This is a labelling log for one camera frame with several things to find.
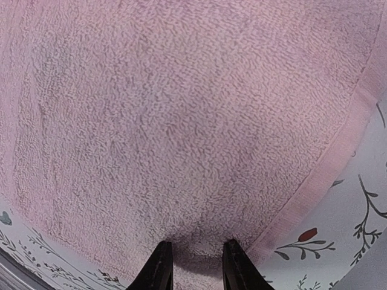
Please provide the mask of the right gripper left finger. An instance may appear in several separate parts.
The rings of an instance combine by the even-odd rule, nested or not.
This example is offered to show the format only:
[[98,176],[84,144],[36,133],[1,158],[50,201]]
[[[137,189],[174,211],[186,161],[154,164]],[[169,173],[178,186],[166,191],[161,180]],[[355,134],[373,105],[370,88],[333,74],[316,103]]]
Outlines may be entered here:
[[172,243],[160,242],[126,290],[173,290]]

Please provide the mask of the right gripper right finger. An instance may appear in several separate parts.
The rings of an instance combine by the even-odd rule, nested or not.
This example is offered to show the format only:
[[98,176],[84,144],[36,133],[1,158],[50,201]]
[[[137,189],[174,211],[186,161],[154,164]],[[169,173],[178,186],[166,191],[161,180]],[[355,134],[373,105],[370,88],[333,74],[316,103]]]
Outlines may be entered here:
[[222,269],[225,290],[274,290],[235,239],[223,245]]

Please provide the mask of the pink terry towel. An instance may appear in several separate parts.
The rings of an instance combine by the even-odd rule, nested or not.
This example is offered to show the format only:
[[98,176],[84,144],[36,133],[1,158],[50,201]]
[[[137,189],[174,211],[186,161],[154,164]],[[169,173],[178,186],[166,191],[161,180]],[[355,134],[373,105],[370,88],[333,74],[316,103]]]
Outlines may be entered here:
[[325,196],[386,88],[385,1],[2,1],[3,245],[124,289],[172,242],[221,289]]

